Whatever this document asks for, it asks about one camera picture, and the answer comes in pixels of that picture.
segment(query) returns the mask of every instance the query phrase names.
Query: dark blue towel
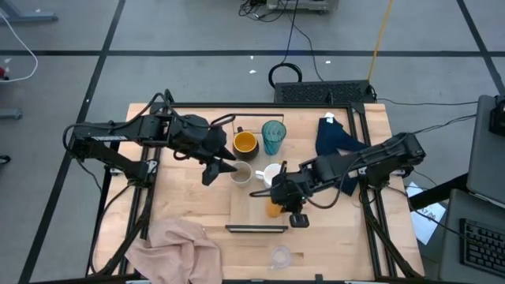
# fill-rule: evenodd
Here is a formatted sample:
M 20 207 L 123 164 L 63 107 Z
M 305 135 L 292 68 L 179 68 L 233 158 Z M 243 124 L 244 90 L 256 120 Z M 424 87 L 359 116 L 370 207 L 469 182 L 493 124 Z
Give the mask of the dark blue towel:
M 332 118 L 333 123 L 327 122 L 326 119 L 327 118 L 319 119 L 316 138 L 317 155 L 338 154 L 339 149 L 360 151 L 368 147 L 347 134 L 343 129 L 343 125 L 334 118 Z M 348 196 L 352 196 L 356 189 L 357 182 L 357 177 L 346 177 L 340 190 Z M 340 185 L 340 180 L 335 183 L 335 187 L 338 185 Z

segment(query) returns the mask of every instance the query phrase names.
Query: wooden table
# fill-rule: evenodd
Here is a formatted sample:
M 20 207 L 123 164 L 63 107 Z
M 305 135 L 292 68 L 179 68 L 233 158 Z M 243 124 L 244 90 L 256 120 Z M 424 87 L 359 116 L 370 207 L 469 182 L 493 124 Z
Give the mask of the wooden table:
M 144 106 L 145 104 L 130 105 L 127 120 Z M 391 137 L 385 106 L 369 104 L 365 105 L 365 109 L 372 144 L 382 143 Z M 179 114 L 197 114 L 209 121 L 228 113 L 284 114 L 287 136 L 276 158 L 285 159 L 289 171 L 297 171 L 299 163 L 316 157 L 317 123 L 327 111 L 335 114 L 335 119 L 349 132 L 346 111 L 338 109 L 178 109 Z M 236 121 L 235 126 L 258 123 L 247 120 L 250 118 L 240 119 L 246 120 Z M 355 121 L 357 129 L 361 129 L 356 114 Z M 227 147 L 231 150 L 232 126 L 225 125 L 223 129 L 228 133 Z M 141 147 L 135 143 L 122 143 L 119 152 L 132 160 L 139 160 Z M 283 234 L 232 234 L 225 229 L 225 225 L 230 224 L 232 192 L 238 189 L 230 182 L 228 174 L 220 175 L 209 187 L 203 186 L 201 184 L 203 169 L 196 160 L 175 161 L 172 151 L 163 149 L 151 221 L 180 217 L 202 224 L 208 237 L 221 249 L 225 279 L 309 280 L 314 279 L 315 274 L 322 274 L 325 280 L 374 279 L 365 218 L 357 199 L 358 189 L 352 197 L 340 195 L 338 203 L 329 210 L 320 210 L 306 204 L 304 213 L 310 219 L 310 227 L 307 229 L 289 228 Z M 107 202 L 125 185 L 124 176 L 113 177 Z M 404 190 L 402 179 L 399 177 L 391 177 L 391 186 Z M 391 240 L 414 270 L 423 275 L 421 256 L 406 198 L 393 190 L 385 189 L 382 194 Z M 328 189 L 317 193 L 313 199 L 321 204 L 327 204 L 334 196 L 335 190 Z M 130 189 L 110 206 L 103 219 L 95 251 L 97 269 L 105 265 L 125 236 L 132 197 L 133 190 Z M 284 218 L 282 222 L 289 224 L 286 221 L 288 214 L 284 214 L 282 218 Z M 387 275 L 383 246 L 378 237 L 376 240 L 382 275 Z M 271 251 L 278 245 L 290 248 L 292 262 L 288 268 L 272 270 Z

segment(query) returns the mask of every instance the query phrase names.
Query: orange object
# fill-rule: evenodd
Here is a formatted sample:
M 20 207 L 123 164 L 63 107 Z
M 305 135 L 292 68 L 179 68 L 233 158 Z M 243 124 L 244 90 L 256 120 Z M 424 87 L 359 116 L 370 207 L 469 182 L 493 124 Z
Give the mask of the orange object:
M 273 204 L 270 199 L 267 200 L 267 216 L 277 218 L 281 215 L 282 206 Z

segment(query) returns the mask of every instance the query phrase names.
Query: blue plastic cup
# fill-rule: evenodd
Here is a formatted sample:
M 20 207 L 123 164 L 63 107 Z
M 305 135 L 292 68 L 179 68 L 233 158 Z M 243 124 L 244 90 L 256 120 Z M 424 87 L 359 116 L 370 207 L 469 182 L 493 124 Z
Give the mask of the blue plastic cup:
M 275 155 L 286 137 L 286 127 L 280 121 L 267 121 L 261 128 L 265 153 Z

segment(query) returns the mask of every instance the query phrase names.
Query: black keyboard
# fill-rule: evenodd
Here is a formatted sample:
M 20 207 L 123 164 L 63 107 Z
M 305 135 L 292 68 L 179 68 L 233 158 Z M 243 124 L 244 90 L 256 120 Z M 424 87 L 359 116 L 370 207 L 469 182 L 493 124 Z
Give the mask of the black keyboard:
M 461 263 L 505 278 L 505 230 L 468 219 L 459 220 Z
M 373 103 L 367 80 L 275 84 L 276 103 Z

